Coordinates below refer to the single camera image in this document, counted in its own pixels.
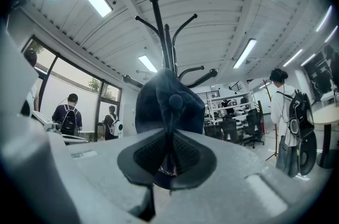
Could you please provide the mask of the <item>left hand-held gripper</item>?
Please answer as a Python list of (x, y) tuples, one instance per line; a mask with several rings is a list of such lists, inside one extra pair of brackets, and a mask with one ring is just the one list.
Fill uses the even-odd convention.
[(55, 132), (57, 134), (60, 134), (64, 140), (65, 144), (83, 144), (88, 143), (88, 140), (82, 137), (78, 136), (72, 136), (72, 135), (66, 135), (61, 134), (61, 125), (58, 122), (53, 122), (52, 120), (48, 119), (46, 116), (44, 116), (42, 113), (38, 111), (32, 111), (31, 117), (33, 119), (38, 120), (43, 128), (48, 132)]

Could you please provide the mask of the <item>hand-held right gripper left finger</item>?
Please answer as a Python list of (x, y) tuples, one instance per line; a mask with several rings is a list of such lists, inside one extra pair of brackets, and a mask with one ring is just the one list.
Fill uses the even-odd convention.
[(144, 221), (152, 221), (156, 217), (153, 186), (130, 183), (118, 166), (118, 156), (125, 148), (163, 131), (158, 128), (121, 139), (67, 148), (89, 183), (116, 208)]

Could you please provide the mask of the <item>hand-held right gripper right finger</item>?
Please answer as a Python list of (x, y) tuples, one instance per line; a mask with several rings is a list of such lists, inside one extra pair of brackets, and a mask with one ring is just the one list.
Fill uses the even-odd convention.
[(178, 176), (172, 191), (213, 191), (217, 187), (245, 188), (245, 178), (262, 174), (267, 164), (253, 152), (230, 142), (187, 131), (172, 134)]

